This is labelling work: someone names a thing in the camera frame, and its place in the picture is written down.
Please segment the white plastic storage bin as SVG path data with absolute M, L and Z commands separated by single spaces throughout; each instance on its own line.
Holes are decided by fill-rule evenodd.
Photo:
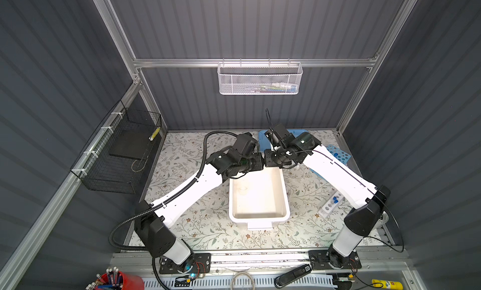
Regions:
M 248 195 L 236 194 L 235 186 L 239 181 L 251 183 Z M 280 168 L 265 168 L 229 180 L 229 217 L 232 222 L 250 231 L 264 231 L 286 223 L 290 215 L 286 185 Z

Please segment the white small tube rack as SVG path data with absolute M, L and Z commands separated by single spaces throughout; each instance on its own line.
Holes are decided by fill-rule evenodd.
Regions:
M 333 204 L 332 199 L 333 197 L 337 197 L 338 203 Z M 345 201 L 345 197 L 342 193 L 336 191 L 333 193 L 329 199 L 321 206 L 318 210 L 318 214 L 324 218 L 327 218 L 331 215 L 331 213 L 338 207 L 338 205 Z

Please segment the clear plastic measuring cup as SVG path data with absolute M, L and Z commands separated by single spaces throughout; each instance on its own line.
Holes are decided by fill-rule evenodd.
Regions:
M 378 224 L 379 225 L 383 225 L 383 224 L 386 224 L 388 221 L 389 221 L 389 215 L 386 211 L 383 211 L 383 213 L 381 214 L 379 220 L 378 220 Z

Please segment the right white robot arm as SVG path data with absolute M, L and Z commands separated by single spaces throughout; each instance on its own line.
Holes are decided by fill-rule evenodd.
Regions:
M 382 216 L 390 191 L 379 190 L 353 172 L 309 132 L 296 137 L 278 124 L 269 128 L 265 136 L 273 147 L 264 151 L 267 167 L 290 169 L 303 164 L 330 183 L 352 206 L 326 254 L 331 267 L 348 266 L 353 251 L 369 236 Z

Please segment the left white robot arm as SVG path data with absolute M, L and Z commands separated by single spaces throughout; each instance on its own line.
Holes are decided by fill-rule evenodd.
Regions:
M 171 260 L 182 272 L 191 270 L 195 262 L 194 252 L 170 228 L 206 193 L 237 175 L 244 176 L 264 168 L 259 142 L 249 132 L 239 135 L 230 132 L 229 135 L 235 138 L 234 144 L 209 155 L 207 142 L 217 133 L 209 132 L 203 139 L 199 170 L 164 197 L 150 204 L 139 203 L 137 213 L 110 232 L 108 241 L 111 246 L 125 251 L 147 251 L 154 259 Z M 115 240 L 116 232 L 130 222 L 135 223 L 136 233 L 144 246 L 128 246 Z

